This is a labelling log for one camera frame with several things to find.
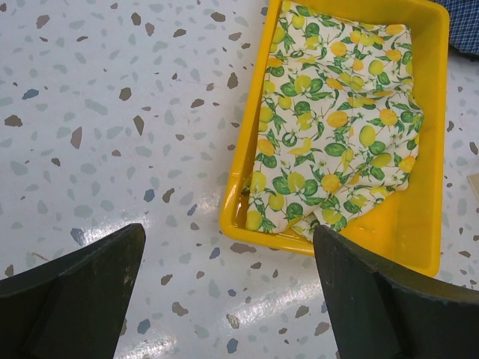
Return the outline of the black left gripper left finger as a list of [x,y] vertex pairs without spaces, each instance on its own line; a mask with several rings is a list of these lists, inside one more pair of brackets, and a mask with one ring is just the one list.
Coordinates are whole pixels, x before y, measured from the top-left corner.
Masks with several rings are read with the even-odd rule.
[[129,224],[1,281],[2,358],[113,358],[146,235]]

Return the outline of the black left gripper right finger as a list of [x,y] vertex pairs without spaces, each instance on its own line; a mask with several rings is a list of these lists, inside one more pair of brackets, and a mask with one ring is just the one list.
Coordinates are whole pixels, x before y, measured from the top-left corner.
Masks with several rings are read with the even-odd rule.
[[313,243],[341,358],[478,357],[478,291],[408,269],[322,225]]

